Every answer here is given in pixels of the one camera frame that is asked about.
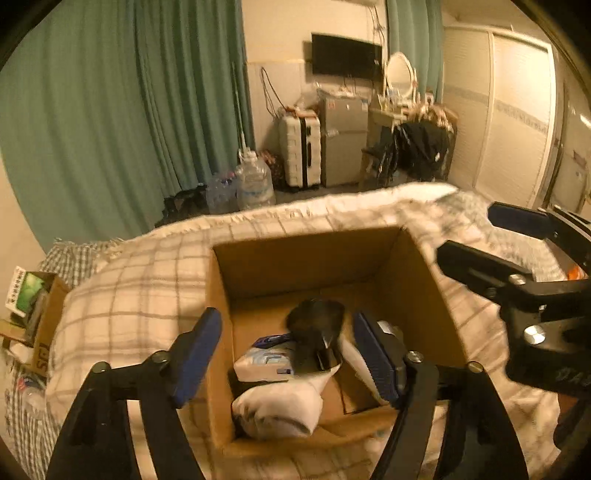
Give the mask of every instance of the wall-mounted tv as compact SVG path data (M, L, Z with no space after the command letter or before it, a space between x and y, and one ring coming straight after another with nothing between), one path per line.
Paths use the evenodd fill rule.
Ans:
M312 73L378 80L382 76L382 47L352 38L312 33Z

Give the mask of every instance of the green curtain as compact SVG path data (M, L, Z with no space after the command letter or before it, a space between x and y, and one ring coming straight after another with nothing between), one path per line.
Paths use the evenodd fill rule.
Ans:
M236 164L240 0L63 0L0 71L0 149L44 249L131 238Z
M418 91L443 93L443 21L439 0L387 0L390 53L401 51L417 69Z

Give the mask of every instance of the plastic package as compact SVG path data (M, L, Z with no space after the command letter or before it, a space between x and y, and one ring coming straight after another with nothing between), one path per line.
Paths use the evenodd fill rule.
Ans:
M239 382L280 382L294 377L293 359L296 343L284 342L286 335L271 335L258 339L252 348L234 363ZM258 346L260 342L278 338L280 343Z
M10 341L10 353L22 364L30 364L33 360L33 349L14 340Z
M320 85L316 83L316 88L309 90L308 92L302 92L300 98L295 103L296 110L308 110L317 106L320 101L320 95L318 94L318 88Z
M271 169L253 151L247 151L236 167L238 206L240 210L275 205Z

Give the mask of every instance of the small cardboard box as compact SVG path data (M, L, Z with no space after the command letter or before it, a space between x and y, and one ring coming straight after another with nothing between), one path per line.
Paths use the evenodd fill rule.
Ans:
M216 450L228 457L289 454L363 439L391 426L396 411L379 406L346 364L322 393L320 423L305 439L262 442L238 436L229 373L264 335L286 332L299 302L326 298L400 327L408 349L441 365L466 363L462 343L429 267L398 227L254 239L213 248L207 305L222 314L222 337L206 374L207 409Z
M64 300L70 289L60 277L53 273L33 273L42 278L46 284L50 284L50 288L47 304L41 315L33 342L33 360L25 366L32 372L46 377L49 347L56 332L57 324L60 323ZM0 335L17 342L26 343L25 329L10 322L0 321Z

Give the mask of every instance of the bed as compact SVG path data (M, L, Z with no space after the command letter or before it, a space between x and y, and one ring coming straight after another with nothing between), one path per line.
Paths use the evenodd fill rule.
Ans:
M563 280L564 273L543 242L494 228L486 218L487 207L481 197L445 184L409 184L200 217L127 242L70 244L52 250L41 267L56 271L77 288L68 296L51 347L47 408L39 420L27 414L15 390L20 369L12 369L4 378L6 427L15 457L31 479L44 478L59 425L90 367L101 360L113 367L139 363L152 352L167 349L180 332L192 327L204 308L205 259L212 244L398 224L414 236L431 265L467 357L488 370L518 433L530 475L538 478L558 454L552 443L558 417L556 395L507 379L503 370L506 340L496 306L445 277L434 252L446 239L454 239L527 267L538 281ZM210 447L203 395L200 390L179 415L207 478L365 479L389 433L378 432L337 449L273 460L222 461ZM425 478L432 475L437 462L445 412L445 405L438 406L422 473ZM137 403L129 403L129 413L140 470L144 478L153 479Z

